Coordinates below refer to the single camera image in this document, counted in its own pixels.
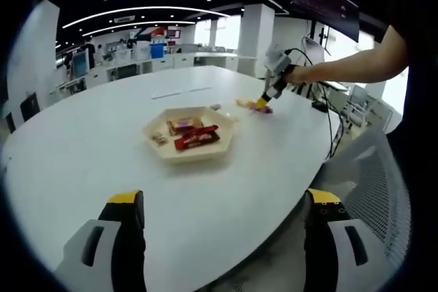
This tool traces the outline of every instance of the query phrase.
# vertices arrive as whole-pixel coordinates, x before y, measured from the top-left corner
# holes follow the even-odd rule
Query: yellow cap
[[[255,108],[256,108],[256,109],[261,109],[262,107],[265,107],[266,104],[268,104],[268,102],[265,101],[262,97],[260,97],[260,98],[257,100],[257,103],[255,103]]]

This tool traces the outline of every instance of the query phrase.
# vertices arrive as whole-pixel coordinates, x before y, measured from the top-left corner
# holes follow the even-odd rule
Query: wooden tray
[[[180,138],[180,136],[170,136],[166,122],[194,116],[201,118],[204,126],[216,124],[219,127],[216,133],[219,135],[220,140],[213,144],[178,151],[175,149],[174,140]],[[183,163],[211,159],[225,154],[233,137],[233,127],[234,121],[230,117],[208,107],[184,107],[165,110],[143,128],[143,133],[148,143],[164,161]],[[151,136],[156,132],[162,133],[169,142],[166,145],[158,146],[151,139]]]

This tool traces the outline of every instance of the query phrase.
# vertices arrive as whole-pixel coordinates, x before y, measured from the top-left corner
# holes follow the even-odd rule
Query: small candy piece
[[[263,106],[261,109],[257,109],[254,102],[248,102],[249,108],[257,112],[271,114],[274,111],[269,106]]]
[[[163,146],[163,145],[165,145],[165,144],[168,143],[167,138],[165,138],[165,137],[163,136],[163,134],[162,134],[162,133],[159,133],[159,132],[154,133],[154,134],[151,136],[151,139],[152,139],[153,141],[155,141],[155,142],[158,144],[158,146]]]
[[[245,107],[247,109],[252,109],[257,112],[268,113],[268,114],[274,112],[272,108],[270,108],[269,106],[263,106],[261,109],[257,109],[257,107],[255,106],[255,102],[252,101],[243,101],[242,99],[236,99],[235,102],[237,106]]]
[[[222,106],[220,104],[213,104],[212,106],[210,106],[210,109],[212,109],[213,111],[217,111],[221,108]]]

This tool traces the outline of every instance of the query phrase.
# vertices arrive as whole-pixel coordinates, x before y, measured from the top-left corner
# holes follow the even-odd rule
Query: mesh chair back
[[[328,160],[312,187],[331,191],[352,218],[364,221],[385,245],[394,270],[401,266],[411,234],[409,194],[387,138],[368,129]]]

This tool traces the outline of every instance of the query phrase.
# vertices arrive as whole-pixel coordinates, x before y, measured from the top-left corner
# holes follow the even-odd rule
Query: computer screen
[[[90,62],[88,61],[88,49],[73,55],[73,75],[75,78],[83,77],[90,72]]]
[[[359,9],[349,0],[288,0],[290,9],[359,41]]]

